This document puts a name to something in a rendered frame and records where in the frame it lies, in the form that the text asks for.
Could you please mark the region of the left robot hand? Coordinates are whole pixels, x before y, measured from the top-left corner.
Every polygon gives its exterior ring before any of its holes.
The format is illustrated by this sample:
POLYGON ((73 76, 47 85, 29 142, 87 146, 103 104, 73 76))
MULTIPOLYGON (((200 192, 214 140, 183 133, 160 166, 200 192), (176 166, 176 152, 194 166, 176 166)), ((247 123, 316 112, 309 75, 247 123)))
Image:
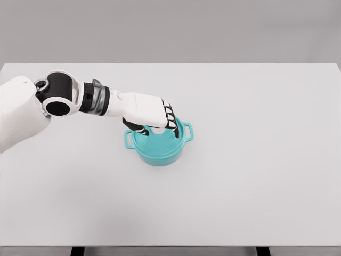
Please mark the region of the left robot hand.
POLYGON ((172 106, 161 97, 140 94, 123 93, 120 95, 123 104, 123 124, 130 130, 144 136, 149 136, 145 128, 163 128, 174 132, 175 137, 180 137, 178 124, 172 106))

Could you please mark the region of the teal pot lid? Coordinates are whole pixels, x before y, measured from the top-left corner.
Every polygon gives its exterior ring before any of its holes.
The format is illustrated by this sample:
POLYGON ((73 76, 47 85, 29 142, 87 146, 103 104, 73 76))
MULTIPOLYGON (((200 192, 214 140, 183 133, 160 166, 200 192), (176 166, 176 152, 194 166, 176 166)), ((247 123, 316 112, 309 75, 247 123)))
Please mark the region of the teal pot lid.
POLYGON ((131 135, 132 145, 135 150, 144 156, 150 158, 160 158, 162 155, 171 155, 178 152, 185 144, 185 129, 183 123, 177 117, 176 122, 179 130, 179 138, 175 136, 174 131, 166 129, 162 134, 155 134, 150 127, 146 127, 149 135, 142 135, 133 132, 131 135))

